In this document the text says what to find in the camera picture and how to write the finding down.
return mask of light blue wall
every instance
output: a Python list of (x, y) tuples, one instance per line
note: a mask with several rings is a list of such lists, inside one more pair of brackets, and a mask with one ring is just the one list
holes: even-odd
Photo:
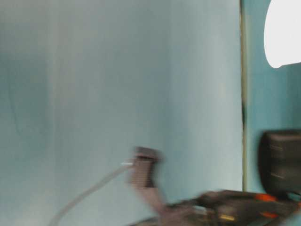
[[(164, 151), (169, 201), (241, 189), (236, 1), (4, 0), (0, 12), (1, 225), (47, 225), (135, 145)], [(150, 215), (126, 179), (60, 225)]]
[[(0, 10), (0, 224), (45, 226), (135, 145), (166, 150), (169, 2), (5, 0)], [(149, 215), (126, 180), (60, 225)]]
[(171, 3), (170, 200), (242, 189), (239, 2)]
[(243, 0), (242, 3), (247, 83), (246, 185), (248, 191), (262, 192), (257, 173), (260, 134), (267, 129), (301, 127), (301, 64), (279, 69), (270, 67), (263, 46), (264, 23), (270, 0)]

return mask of black object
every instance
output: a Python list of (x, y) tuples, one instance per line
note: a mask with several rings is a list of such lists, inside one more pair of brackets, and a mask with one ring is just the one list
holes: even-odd
[[(268, 194), (207, 192), (195, 199), (166, 205), (153, 179), (160, 159), (156, 150), (137, 148), (131, 183), (159, 218), (135, 226), (246, 226), (263, 220), (269, 221), (265, 226), (279, 226), (301, 207), (301, 202), (289, 198), (289, 193), (301, 194), (301, 130), (263, 133), (258, 167)], [(196, 206), (204, 207), (205, 214), (197, 212)]]
[(267, 193), (301, 194), (301, 130), (264, 132), (258, 148), (258, 168)]

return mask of black casing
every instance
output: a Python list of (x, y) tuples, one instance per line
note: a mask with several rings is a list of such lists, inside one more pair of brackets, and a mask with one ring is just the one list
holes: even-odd
[(264, 132), (258, 148), (258, 168), (267, 193), (301, 194), (301, 130)]

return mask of white cable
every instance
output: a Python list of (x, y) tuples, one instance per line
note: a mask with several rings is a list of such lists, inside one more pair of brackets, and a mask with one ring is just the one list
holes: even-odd
[(103, 186), (105, 186), (107, 183), (109, 183), (112, 179), (114, 179), (119, 174), (125, 172), (129, 168), (132, 167), (132, 164), (123, 164), (122, 167), (118, 168), (117, 170), (113, 171), (112, 173), (105, 176), (103, 179), (101, 179), (99, 182), (97, 182), (95, 185), (90, 187), (89, 189), (85, 190), (81, 194), (79, 194), (75, 199), (70, 201), (65, 207), (63, 207), (51, 220), (48, 226), (57, 226), (59, 221), (63, 218), (63, 216), (66, 215), (67, 212), (69, 212), (74, 206), (79, 204), (83, 199), (85, 199), (90, 194), (98, 191)]

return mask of white light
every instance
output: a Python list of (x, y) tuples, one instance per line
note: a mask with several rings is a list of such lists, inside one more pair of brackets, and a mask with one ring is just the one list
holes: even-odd
[(279, 68), (301, 62), (301, 0), (272, 0), (264, 27), (268, 63)]

